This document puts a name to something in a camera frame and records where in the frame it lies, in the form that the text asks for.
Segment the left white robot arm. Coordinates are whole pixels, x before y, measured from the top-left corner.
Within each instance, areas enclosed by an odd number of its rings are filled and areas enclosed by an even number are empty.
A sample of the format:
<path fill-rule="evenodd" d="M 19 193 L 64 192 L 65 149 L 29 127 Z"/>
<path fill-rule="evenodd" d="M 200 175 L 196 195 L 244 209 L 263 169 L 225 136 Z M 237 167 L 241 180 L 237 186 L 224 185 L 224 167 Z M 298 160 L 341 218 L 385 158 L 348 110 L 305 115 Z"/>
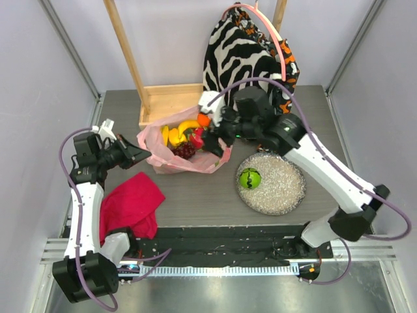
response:
<path fill-rule="evenodd" d="M 83 128 L 69 135 L 74 143 L 72 169 L 65 170 L 71 190 L 73 221 L 64 257 L 53 263 L 53 277 L 71 303 L 113 297 L 119 288 L 118 264 L 138 255 L 139 245 L 133 230 L 123 226 L 110 231 L 104 241 L 99 238 L 100 207 L 108 171 L 124 170 L 151 156 L 132 145 L 120 134 L 99 127 Z"/>

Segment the pink plastic bag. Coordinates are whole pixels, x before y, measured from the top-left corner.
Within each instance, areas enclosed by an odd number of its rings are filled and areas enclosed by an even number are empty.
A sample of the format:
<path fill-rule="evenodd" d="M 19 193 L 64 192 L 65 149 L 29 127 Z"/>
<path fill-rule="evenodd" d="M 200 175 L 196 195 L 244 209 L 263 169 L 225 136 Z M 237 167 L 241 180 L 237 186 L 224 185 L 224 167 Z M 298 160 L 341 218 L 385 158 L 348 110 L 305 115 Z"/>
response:
<path fill-rule="evenodd" d="M 198 113 L 199 108 L 193 106 L 151 123 L 137 135 L 139 147 L 151 153 L 146 161 L 156 173 L 210 174 L 229 161 L 232 148 L 224 142 L 220 142 L 221 157 L 202 150 L 201 135 L 206 128 L 197 123 Z"/>

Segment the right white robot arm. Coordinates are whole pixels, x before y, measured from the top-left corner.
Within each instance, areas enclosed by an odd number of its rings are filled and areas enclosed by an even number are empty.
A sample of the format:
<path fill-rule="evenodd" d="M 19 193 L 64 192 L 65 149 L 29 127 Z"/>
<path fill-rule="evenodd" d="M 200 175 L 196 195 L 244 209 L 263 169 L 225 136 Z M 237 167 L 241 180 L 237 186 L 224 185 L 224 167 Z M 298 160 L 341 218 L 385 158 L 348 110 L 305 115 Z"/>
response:
<path fill-rule="evenodd" d="M 389 188 L 374 186 L 348 169 L 315 134 L 308 134 L 297 115 L 276 115 L 263 89 L 245 87 L 235 94 L 235 102 L 235 107 L 229 107 L 219 92 L 202 93 L 199 112 L 210 119 L 209 128 L 203 133 L 203 149 L 222 157 L 219 140 L 227 146 L 237 138 L 256 140 L 303 169 L 336 200 L 337 210 L 308 222 L 294 241 L 299 256 L 310 257 L 319 246 L 333 239 L 358 241 L 369 229 L 381 201 L 389 196 Z"/>

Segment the fake green apple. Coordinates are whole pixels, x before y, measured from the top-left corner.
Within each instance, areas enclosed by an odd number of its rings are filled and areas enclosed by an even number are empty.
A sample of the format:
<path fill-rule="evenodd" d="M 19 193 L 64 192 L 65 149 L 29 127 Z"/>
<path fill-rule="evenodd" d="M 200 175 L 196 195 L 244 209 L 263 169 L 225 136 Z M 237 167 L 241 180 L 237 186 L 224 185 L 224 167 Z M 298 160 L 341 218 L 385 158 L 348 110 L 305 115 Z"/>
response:
<path fill-rule="evenodd" d="M 255 189 L 261 184 L 261 174 L 255 168 L 244 168 L 238 181 L 241 187 Z"/>

